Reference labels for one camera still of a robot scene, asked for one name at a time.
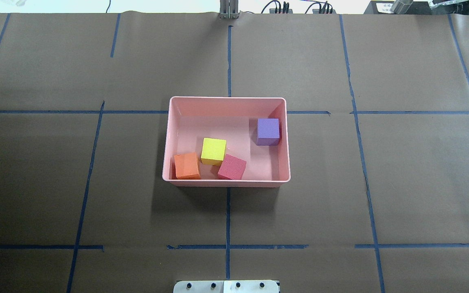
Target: white bracket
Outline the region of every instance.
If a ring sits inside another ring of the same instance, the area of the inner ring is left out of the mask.
[[[238,0],[220,0],[220,18],[237,19],[239,16]]]
[[[173,293],[280,293],[273,280],[178,281]]]

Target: foam block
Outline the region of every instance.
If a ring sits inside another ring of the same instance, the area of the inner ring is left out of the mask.
[[[258,119],[257,145],[278,145],[280,142],[280,120],[277,118]]]
[[[218,170],[218,179],[242,180],[246,165],[246,161],[226,154]]]
[[[200,156],[203,165],[220,166],[226,153],[226,143],[224,139],[204,138]]]
[[[175,155],[175,175],[177,179],[200,179],[197,153]]]

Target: white label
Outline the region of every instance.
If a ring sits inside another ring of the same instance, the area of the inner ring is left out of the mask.
[[[380,13],[392,13],[392,3],[376,3],[377,11]]]

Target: gray table surface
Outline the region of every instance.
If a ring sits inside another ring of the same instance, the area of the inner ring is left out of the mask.
[[[286,98],[292,180],[163,181],[175,95]],[[226,278],[469,292],[469,16],[0,14],[0,292]]]

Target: orange cube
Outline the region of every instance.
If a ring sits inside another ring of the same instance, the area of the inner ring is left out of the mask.
[[[200,179],[197,153],[175,155],[174,158],[177,179]]]

